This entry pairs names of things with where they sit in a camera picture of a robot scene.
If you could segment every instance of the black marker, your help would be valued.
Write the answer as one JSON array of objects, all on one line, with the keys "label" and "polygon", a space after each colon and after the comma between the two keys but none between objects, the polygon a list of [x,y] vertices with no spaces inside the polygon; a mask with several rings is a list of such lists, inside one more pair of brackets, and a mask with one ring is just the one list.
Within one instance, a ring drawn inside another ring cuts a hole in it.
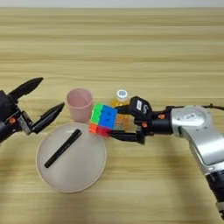
[{"label": "black marker", "polygon": [[60,156],[63,154],[69,146],[71,146],[75,140],[81,135],[79,129],[75,130],[73,134],[59,147],[58,150],[45,162],[45,168],[49,168]]}]

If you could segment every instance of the small bottle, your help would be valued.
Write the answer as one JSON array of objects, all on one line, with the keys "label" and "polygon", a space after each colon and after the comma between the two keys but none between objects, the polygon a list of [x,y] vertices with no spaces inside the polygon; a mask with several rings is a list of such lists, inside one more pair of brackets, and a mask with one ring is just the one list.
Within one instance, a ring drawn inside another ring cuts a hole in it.
[{"label": "small bottle", "polygon": [[[119,89],[110,103],[111,107],[113,108],[128,104],[130,104],[129,94],[124,89]],[[129,122],[130,122],[129,115],[117,115],[115,122],[115,129],[126,130],[129,127]]]}]

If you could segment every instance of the black cable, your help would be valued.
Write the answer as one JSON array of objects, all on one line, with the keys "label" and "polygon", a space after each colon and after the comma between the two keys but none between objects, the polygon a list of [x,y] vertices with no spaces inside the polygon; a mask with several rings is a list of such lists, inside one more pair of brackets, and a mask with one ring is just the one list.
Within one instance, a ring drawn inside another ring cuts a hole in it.
[{"label": "black cable", "polygon": [[224,110],[224,107],[222,106],[214,106],[212,103],[210,105],[205,105],[202,106],[205,109],[220,109],[220,110]]},{"label": "black cable", "polygon": [[[175,109],[182,109],[184,108],[185,106],[171,106],[171,108],[175,108]],[[220,109],[220,110],[223,110],[224,111],[224,107],[222,106],[215,106],[213,105],[212,103],[210,103],[209,105],[201,105],[202,108],[205,108],[205,109]]]}]

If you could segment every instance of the plate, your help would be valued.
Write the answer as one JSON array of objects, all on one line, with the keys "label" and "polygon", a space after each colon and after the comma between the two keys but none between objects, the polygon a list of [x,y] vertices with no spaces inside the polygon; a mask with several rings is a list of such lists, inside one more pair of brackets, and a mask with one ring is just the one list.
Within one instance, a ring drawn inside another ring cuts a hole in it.
[{"label": "plate", "polygon": [[[81,136],[49,167],[45,162],[79,129]],[[85,123],[68,123],[48,135],[38,148],[36,166],[39,176],[62,193],[77,193],[90,187],[102,175],[107,151],[101,136],[88,132]]]}]

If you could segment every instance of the rubik's cube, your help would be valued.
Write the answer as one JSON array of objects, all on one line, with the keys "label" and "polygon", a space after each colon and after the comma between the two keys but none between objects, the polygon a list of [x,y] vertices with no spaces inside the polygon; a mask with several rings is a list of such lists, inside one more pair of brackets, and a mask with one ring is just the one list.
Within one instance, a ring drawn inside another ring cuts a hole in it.
[{"label": "rubik's cube", "polygon": [[94,106],[88,127],[90,133],[108,137],[108,132],[116,125],[117,109],[97,103]]}]

